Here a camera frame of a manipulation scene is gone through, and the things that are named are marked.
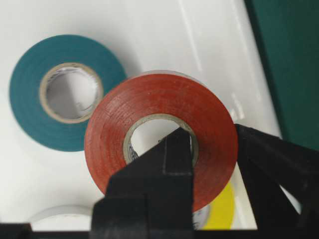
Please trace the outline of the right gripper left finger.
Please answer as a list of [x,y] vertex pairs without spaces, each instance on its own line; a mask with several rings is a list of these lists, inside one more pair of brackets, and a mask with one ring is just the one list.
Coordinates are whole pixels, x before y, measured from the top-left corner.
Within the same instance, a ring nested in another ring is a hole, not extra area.
[[114,174],[93,209],[92,239],[191,239],[190,135],[178,128]]

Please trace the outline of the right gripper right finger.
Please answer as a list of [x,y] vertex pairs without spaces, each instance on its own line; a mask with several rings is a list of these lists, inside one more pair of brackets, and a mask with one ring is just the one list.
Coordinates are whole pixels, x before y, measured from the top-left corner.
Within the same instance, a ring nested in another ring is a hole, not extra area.
[[257,228],[318,229],[318,151],[235,126],[237,163]]

